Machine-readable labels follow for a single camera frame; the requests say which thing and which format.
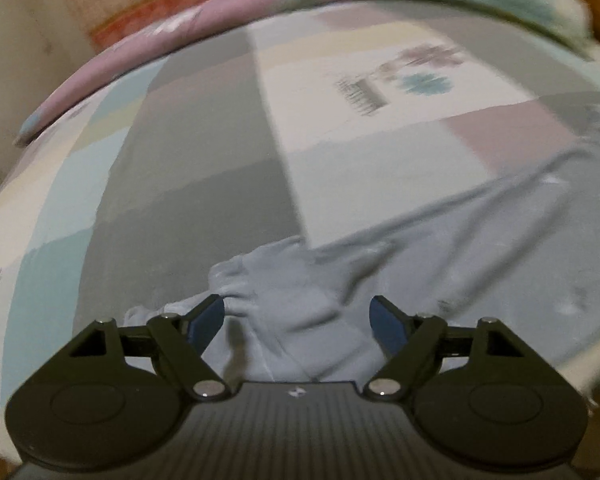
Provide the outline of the blue-grey printed pajama pants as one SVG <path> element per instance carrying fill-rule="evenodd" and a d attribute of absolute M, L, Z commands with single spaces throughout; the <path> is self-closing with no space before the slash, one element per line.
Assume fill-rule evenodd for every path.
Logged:
<path fill-rule="evenodd" d="M 126 324 L 184 314 L 211 294 L 225 318 L 204 349 L 227 382 L 364 382 L 385 361 L 373 296 L 453 323 L 502 320 L 550 364 L 600 368 L 600 134 L 529 168 L 379 219 L 406 202 L 382 184 L 344 206 L 314 191 L 332 236 L 301 234 L 278 160 L 224 169 L 191 154 L 123 151 L 100 215 L 120 224 L 133 265 Z"/>

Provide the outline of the patchwork pastel bed sheet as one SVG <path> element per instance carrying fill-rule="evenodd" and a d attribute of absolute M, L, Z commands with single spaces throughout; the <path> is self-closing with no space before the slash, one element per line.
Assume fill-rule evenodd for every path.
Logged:
<path fill-rule="evenodd" d="M 514 174 L 600 134 L 600 47 L 581 58 L 519 26 L 440 3 L 366 0 L 283 13 L 131 70 L 67 110 L 0 192 L 0 454 L 4 407 L 98 318 L 125 323 L 133 270 L 100 215 L 123 151 L 224 169 L 279 161 L 301 234 L 332 236 L 314 191 L 344 206 L 382 184 L 379 219 Z"/>

